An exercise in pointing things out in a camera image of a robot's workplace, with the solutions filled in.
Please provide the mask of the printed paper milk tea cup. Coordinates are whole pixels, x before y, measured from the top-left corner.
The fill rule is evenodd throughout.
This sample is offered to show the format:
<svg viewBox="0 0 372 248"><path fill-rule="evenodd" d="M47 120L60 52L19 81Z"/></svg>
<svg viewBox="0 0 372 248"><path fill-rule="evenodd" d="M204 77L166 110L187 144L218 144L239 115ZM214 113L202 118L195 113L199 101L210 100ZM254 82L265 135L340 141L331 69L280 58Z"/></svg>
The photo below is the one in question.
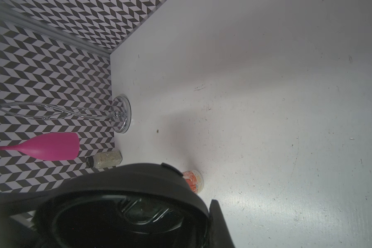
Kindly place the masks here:
<svg viewBox="0 0 372 248"><path fill-rule="evenodd" d="M200 194L204 189L204 180L199 171L190 170L183 172L183 178L195 194Z"/></svg>

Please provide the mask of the small black-capped spice jar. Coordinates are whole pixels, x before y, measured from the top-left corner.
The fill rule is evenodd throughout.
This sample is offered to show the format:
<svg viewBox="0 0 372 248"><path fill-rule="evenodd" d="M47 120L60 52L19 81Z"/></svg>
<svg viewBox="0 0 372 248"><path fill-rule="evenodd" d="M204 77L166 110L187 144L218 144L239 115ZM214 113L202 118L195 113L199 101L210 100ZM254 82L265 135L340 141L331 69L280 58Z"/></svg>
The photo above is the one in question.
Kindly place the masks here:
<svg viewBox="0 0 372 248"><path fill-rule="evenodd" d="M86 158L87 168L103 169L121 164L123 156L120 151L97 153Z"/></svg>

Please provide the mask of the black plastic cup lid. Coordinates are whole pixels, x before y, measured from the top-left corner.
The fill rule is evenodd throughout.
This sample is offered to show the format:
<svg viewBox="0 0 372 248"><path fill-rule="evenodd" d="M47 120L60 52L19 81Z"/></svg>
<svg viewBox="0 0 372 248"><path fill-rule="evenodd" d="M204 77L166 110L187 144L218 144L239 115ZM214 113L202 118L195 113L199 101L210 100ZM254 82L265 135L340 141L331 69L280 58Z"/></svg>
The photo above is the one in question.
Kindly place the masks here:
<svg viewBox="0 0 372 248"><path fill-rule="evenodd" d="M33 211L42 248L204 248L208 210L171 165L137 163L41 192L0 193L0 218Z"/></svg>

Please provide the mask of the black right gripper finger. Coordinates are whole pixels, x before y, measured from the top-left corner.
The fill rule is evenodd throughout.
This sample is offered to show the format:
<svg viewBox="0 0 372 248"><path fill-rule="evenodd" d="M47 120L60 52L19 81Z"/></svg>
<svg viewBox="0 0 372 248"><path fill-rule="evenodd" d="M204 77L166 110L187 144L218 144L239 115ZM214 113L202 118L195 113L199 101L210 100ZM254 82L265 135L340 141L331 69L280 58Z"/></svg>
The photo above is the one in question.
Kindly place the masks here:
<svg viewBox="0 0 372 248"><path fill-rule="evenodd" d="M220 204L213 199L209 208L209 248L235 248Z"/></svg>

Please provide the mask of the pink plastic wine glass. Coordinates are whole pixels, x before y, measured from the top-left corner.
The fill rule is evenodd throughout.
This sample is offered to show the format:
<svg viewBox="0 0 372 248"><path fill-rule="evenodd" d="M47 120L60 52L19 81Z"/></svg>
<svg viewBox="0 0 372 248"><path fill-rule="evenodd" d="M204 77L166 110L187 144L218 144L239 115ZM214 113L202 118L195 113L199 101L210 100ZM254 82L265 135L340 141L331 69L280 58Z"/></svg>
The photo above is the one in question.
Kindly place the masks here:
<svg viewBox="0 0 372 248"><path fill-rule="evenodd" d="M76 133L47 133L33 137L14 146L0 146L2 150L15 150L44 161L74 160L80 150Z"/></svg>

